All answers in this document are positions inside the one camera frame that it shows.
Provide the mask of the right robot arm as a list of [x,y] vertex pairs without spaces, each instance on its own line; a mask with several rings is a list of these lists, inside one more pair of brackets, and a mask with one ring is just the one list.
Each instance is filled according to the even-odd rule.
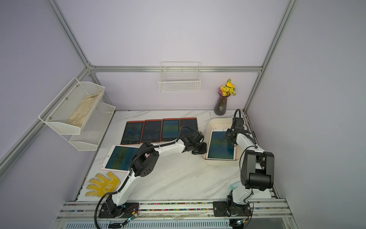
[[225,139],[243,150],[239,158],[241,185],[230,191],[227,196],[225,214],[238,216],[240,212],[245,212],[249,215],[252,211],[250,198],[271,189],[274,185],[274,155],[258,146],[245,124],[240,109],[235,111]]

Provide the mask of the red writing tablet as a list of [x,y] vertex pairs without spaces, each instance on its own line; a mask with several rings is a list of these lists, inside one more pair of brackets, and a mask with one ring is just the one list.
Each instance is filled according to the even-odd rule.
[[183,127],[181,128],[180,137],[192,134],[195,130],[198,130],[197,118],[181,118],[180,127]]
[[121,145],[140,144],[144,121],[130,121],[126,123]]
[[179,134],[179,119],[163,119],[161,141],[172,141]]
[[157,143],[161,141],[162,120],[145,120],[142,134],[142,143]]

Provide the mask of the yellow knit glove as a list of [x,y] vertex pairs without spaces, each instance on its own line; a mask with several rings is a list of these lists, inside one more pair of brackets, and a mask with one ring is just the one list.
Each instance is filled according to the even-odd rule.
[[85,196],[102,197],[105,193],[114,192],[120,184],[120,179],[113,172],[109,171],[106,175],[97,173],[88,181]]

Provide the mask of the pink writing tablet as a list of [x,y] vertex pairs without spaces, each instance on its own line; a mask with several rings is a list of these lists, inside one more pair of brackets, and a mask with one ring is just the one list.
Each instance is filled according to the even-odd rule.
[[207,160],[234,161],[236,147],[225,138],[227,128],[213,128],[208,143]]
[[101,170],[127,172],[132,158],[135,156],[138,149],[138,147],[132,146],[112,145],[102,163]]

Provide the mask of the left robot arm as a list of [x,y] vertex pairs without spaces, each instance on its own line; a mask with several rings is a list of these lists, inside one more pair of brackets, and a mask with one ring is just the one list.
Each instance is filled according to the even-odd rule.
[[185,126],[180,129],[184,128],[189,129],[191,133],[189,135],[181,135],[179,133],[177,139],[157,145],[145,142],[138,148],[129,164],[127,169],[128,175],[123,183],[116,191],[104,193],[97,203],[93,216],[94,225],[97,229],[100,228],[97,211],[102,201],[106,199],[108,212],[113,218],[117,217],[116,212],[123,213],[124,206],[137,181],[153,171],[160,155],[167,156],[184,152],[191,152],[193,155],[203,155],[207,152],[207,143],[204,142],[205,137],[203,133]]

